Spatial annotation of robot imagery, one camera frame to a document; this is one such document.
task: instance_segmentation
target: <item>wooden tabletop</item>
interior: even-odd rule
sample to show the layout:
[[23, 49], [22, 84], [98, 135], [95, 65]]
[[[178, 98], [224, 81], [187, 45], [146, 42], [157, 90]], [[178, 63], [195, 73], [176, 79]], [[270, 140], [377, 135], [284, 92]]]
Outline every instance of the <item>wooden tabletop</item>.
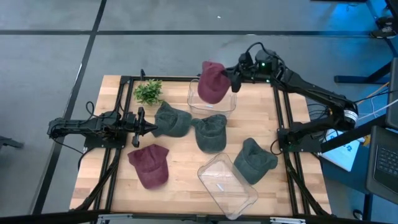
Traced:
[[[118, 93], [120, 76], [106, 75], [103, 78], [97, 99], [95, 114], [99, 115], [114, 108]], [[134, 82], [134, 89], [140, 82]], [[189, 82], [162, 82], [162, 99], [172, 107], [190, 112], [187, 105]], [[127, 86], [125, 86], [122, 102], [125, 101]], [[284, 123], [287, 124], [283, 94], [280, 93]], [[298, 94], [290, 94], [294, 121], [308, 122], [309, 115], [305, 98]], [[223, 152], [234, 161], [247, 138], [254, 138], [265, 150], [269, 151], [271, 143], [277, 138], [277, 113], [275, 109], [274, 93], [270, 85], [257, 83], [243, 83], [238, 93], [237, 106], [228, 118], [227, 146]], [[130, 111], [137, 113], [141, 106], [131, 99]], [[154, 123], [154, 115], [159, 106], [144, 106], [145, 119]], [[194, 118], [203, 115], [192, 114]], [[158, 144], [170, 150], [167, 156], [169, 166], [169, 180], [159, 189], [147, 190], [140, 183], [134, 166], [130, 165], [127, 154], [134, 148], [129, 134], [127, 146], [122, 150], [118, 175], [114, 190], [112, 212], [143, 212], [143, 213], [194, 213], [217, 214], [222, 211], [214, 202], [204, 185], [200, 182], [197, 171], [215, 157], [199, 150], [195, 141], [195, 130], [191, 127], [189, 133], [182, 138], [160, 136], [155, 138], [151, 133], [140, 136], [140, 146]], [[300, 153], [306, 186], [318, 203], [330, 212], [330, 205], [326, 193], [325, 182], [319, 161], [309, 153]], [[104, 149], [90, 151], [82, 160], [75, 191], [70, 208], [79, 206], [84, 198], [98, 183]], [[253, 187], [258, 192], [258, 200], [245, 215], [291, 215], [287, 176], [283, 156], [279, 155], [278, 166], [268, 173]], [[300, 191], [295, 186], [299, 212], [303, 212]], [[101, 206], [104, 208], [108, 184], [104, 187]]]

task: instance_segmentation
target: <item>concrete floor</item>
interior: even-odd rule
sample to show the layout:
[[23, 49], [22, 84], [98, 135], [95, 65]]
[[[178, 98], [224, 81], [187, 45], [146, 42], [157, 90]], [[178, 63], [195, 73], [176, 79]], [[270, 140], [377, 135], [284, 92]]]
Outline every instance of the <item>concrete floor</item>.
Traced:
[[[32, 2], [0, 1], [1, 29], [91, 30], [100, 0]], [[378, 16], [383, 0], [372, 0]], [[366, 4], [308, 0], [112, 0], [99, 30], [305, 30], [367, 31], [375, 29]], [[88, 41], [87, 35], [0, 35], [0, 135], [25, 142], [21, 150], [0, 151], [0, 216], [30, 212], [52, 141], [46, 135], [51, 119], [62, 115]], [[250, 35], [101, 35], [97, 36], [72, 118], [87, 117], [85, 103], [96, 101], [103, 75], [196, 75], [201, 62], [234, 65], [239, 54], [261, 41], [304, 79], [353, 100], [378, 86], [337, 85], [334, 75], [366, 76], [390, 61], [384, 40], [367, 37]], [[374, 100], [377, 108], [385, 98]], [[370, 113], [370, 102], [360, 106]], [[83, 138], [66, 144], [81, 149]], [[44, 212], [68, 210], [79, 155], [62, 150]], [[334, 214], [352, 218], [362, 209], [363, 194], [326, 180]], [[398, 223], [398, 210], [376, 197], [373, 220]], [[157, 223], [163, 221], [140, 222]]]

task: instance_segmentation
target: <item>green plant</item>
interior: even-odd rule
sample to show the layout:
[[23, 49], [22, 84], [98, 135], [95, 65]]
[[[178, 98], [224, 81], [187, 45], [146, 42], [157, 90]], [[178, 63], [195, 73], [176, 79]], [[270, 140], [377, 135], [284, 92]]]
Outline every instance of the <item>green plant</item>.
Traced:
[[138, 100], [138, 103], [146, 103], [152, 106], [156, 103], [161, 103], [163, 100], [159, 99], [159, 95], [162, 94], [162, 80], [149, 80], [148, 83], [140, 84], [134, 90], [134, 97]]

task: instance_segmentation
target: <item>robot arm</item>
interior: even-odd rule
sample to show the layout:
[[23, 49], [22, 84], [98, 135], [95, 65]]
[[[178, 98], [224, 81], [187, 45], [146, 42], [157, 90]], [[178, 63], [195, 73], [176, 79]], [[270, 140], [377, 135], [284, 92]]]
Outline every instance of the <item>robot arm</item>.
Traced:
[[[262, 50], [258, 51], [253, 62], [249, 50], [259, 44]], [[309, 97], [329, 107], [331, 115], [328, 118], [311, 121], [305, 124], [294, 123], [289, 129], [282, 129], [278, 133], [280, 147], [288, 151], [303, 152], [303, 147], [285, 147], [299, 145], [305, 136], [336, 129], [348, 131], [354, 129], [358, 118], [358, 108], [355, 103], [345, 96], [338, 95], [314, 84], [304, 81], [299, 74], [288, 69], [284, 61], [273, 51], [267, 50], [261, 43], [255, 43], [241, 54], [239, 63], [224, 71], [224, 76], [231, 80], [233, 92], [238, 92], [242, 82], [267, 82], [279, 90], [288, 93], [298, 93]], [[320, 147], [308, 147], [307, 152], [321, 152]]]
[[126, 143], [126, 133], [135, 133], [134, 147], [139, 147], [138, 137], [157, 129], [144, 119], [143, 107], [138, 109], [138, 118], [128, 112], [126, 118], [116, 111], [108, 111], [87, 120], [65, 120], [57, 118], [49, 123], [47, 131], [50, 138], [64, 137], [68, 134], [81, 134], [86, 137], [86, 147], [122, 147]]

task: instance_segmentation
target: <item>clear plastic container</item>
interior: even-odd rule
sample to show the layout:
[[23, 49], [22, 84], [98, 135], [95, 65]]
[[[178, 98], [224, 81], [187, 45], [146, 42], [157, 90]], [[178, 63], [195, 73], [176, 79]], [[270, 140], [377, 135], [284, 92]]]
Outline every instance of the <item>clear plastic container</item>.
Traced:
[[223, 114], [228, 117], [236, 108], [236, 94], [232, 92], [231, 88], [227, 91], [224, 98], [217, 104], [210, 104], [204, 102], [198, 94], [199, 80], [192, 80], [189, 85], [187, 103], [190, 106], [192, 113], [214, 115]]
[[250, 186], [225, 153], [220, 153], [198, 170], [198, 177], [214, 201], [230, 220], [237, 219], [245, 208], [258, 199]]

